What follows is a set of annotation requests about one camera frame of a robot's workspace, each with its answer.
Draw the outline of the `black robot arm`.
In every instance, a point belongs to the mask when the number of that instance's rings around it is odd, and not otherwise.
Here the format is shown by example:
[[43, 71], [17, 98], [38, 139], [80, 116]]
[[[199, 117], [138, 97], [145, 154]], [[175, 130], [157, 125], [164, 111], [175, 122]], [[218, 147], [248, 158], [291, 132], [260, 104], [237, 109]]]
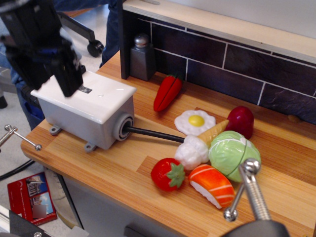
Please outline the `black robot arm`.
[[13, 69], [35, 90], [55, 76], [66, 97], [83, 84], [72, 42], [60, 34], [61, 22], [50, 0], [2, 0], [0, 18], [8, 34], [0, 41]]

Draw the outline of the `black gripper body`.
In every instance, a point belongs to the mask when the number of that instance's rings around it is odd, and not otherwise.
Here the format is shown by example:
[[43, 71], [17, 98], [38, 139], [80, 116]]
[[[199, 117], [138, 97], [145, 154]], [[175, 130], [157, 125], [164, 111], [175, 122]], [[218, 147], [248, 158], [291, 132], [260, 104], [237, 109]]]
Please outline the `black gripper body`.
[[6, 14], [4, 23], [9, 30], [4, 37], [6, 56], [19, 76], [35, 90], [53, 76], [52, 58], [77, 57], [72, 43], [60, 35], [61, 22], [56, 14]]

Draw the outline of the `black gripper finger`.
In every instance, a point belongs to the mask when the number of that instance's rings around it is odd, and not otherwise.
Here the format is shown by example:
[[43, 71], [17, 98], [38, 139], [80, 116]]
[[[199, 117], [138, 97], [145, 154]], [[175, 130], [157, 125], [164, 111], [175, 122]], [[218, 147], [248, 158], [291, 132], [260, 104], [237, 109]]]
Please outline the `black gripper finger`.
[[78, 58], [52, 58], [50, 70], [56, 78], [63, 95], [71, 97], [83, 84], [80, 62]]

